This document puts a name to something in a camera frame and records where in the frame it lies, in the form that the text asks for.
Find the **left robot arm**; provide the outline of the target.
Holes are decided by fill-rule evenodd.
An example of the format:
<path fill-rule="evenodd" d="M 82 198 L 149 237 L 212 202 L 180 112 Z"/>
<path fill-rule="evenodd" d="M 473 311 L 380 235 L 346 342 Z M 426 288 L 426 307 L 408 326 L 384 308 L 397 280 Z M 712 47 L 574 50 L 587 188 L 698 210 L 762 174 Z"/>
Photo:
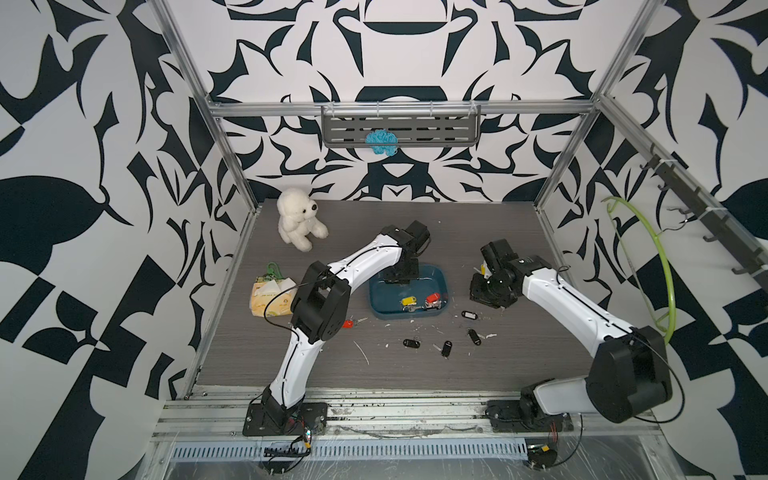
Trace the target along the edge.
<path fill-rule="evenodd" d="M 429 242 L 430 232 L 419 221 L 405 228 L 390 225 L 357 252 L 308 267 L 291 303 L 288 349 L 261 395 L 261 405 L 273 421 L 285 422 L 300 408 L 320 349 L 342 329 L 352 294 L 378 274 L 395 284 L 417 279 L 419 256 Z"/>

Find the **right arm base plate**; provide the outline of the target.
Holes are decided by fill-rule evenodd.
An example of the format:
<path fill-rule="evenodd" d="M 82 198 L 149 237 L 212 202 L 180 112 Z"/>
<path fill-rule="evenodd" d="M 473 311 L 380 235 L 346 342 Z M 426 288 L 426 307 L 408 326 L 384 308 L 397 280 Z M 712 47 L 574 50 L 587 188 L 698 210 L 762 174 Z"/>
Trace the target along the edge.
<path fill-rule="evenodd" d="M 494 432 L 561 433 L 574 430 L 569 414 L 545 414 L 530 399 L 489 400 L 484 417 Z"/>

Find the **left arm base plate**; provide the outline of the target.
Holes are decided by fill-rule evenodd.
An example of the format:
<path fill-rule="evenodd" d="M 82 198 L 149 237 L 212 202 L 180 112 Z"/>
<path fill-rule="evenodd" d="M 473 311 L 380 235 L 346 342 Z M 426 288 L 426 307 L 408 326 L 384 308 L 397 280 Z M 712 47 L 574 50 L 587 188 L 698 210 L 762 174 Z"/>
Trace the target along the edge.
<path fill-rule="evenodd" d="M 322 433 L 327 425 L 327 403 L 305 402 L 292 413 L 271 412 L 261 402 L 248 405 L 242 427 L 245 437 L 298 436 L 309 430 Z"/>

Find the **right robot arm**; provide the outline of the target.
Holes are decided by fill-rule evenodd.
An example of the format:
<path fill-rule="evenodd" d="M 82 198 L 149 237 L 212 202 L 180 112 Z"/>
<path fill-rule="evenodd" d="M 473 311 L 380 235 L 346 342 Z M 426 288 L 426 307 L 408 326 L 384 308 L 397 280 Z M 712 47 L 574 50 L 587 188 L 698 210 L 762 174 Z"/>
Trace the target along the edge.
<path fill-rule="evenodd" d="M 471 300 L 501 309 L 526 298 L 558 321 L 592 358 L 584 377 L 523 388 L 514 421 L 532 427 L 562 414 L 596 413 L 619 424 L 672 399 L 677 378 L 660 332 L 609 313 L 568 283 L 561 270 L 537 255 L 518 255 L 505 240 L 484 245 L 481 254 L 485 269 L 472 277 Z"/>

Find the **teal plastic storage box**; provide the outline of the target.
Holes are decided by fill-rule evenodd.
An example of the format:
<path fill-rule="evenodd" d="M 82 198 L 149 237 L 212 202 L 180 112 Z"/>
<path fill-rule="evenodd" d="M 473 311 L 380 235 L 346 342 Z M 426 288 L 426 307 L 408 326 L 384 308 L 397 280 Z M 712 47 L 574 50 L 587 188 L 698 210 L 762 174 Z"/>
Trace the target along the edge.
<path fill-rule="evenodd" d="M 441 302 L 426 305 L 426 298 L 434 293 L 441 295 Z M 415 296 L 416 305 L 402 306 L 403 298 Z M 368 298 L 374 316 L 380 320 L 411 320 L 437 316 L 451 300 L 443 271 L 430 264 L 419 266 L 419 276 L 408 284 L 388 284 L 381 274 L 368 281 Z"/>

